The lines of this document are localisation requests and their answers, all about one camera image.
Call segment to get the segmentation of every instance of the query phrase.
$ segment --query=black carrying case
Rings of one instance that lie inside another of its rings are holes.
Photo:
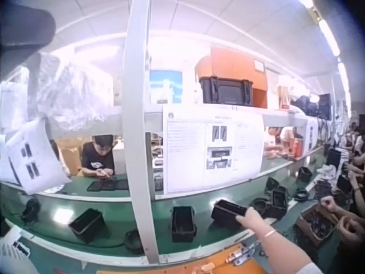
[[[171,236],[173,243],[191,243],[196,236],[194,209],[192,207],[173,207]]]
[[[253,106],[253,82],[216,76],[199,79],[205,104]]]

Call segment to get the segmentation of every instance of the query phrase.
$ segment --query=hand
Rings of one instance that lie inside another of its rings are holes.
[[[338,205],[335,202],[335,199],[333,199],[332,196],[327,196],[321,198],[321,206],[325,207],[329,212],[334,213],[338,209]]]
[[[354,220],[344,216],[340,219],[337,229],[341,240],[349,247],[357,247],[364,243],[365,229]]]
[[[255,231],[257,227],[265,225],[261,215],[253,208],[249,207],[245,216],[236,216],[236,220],[245,228]]]

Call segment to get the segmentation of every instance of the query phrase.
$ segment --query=clear plastic bag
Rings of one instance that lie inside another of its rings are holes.
[[[47,117],[65,130],[78,130],[103,121],[113,106],[113,81],[105,72],[44,53],[31,57],[27,67],[30,120]]]

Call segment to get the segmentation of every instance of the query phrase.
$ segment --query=white paper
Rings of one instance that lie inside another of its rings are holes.
[[[306,133],[304,136],[303,155],[307,155],[309,151],[313,150],[318,140],[318,121],[316,118],[307,117]]]
[[[6,147],[10,164],[28,195],[72,182],[51,148],[44,119],[24,124]]]
[[[262,115],[212,105],[163,108],[164,192],[207,190],[244,182],[261,169]]]
[[[10,166],[5,138],[5,134],[0,135],[0,182],[19,185]]]

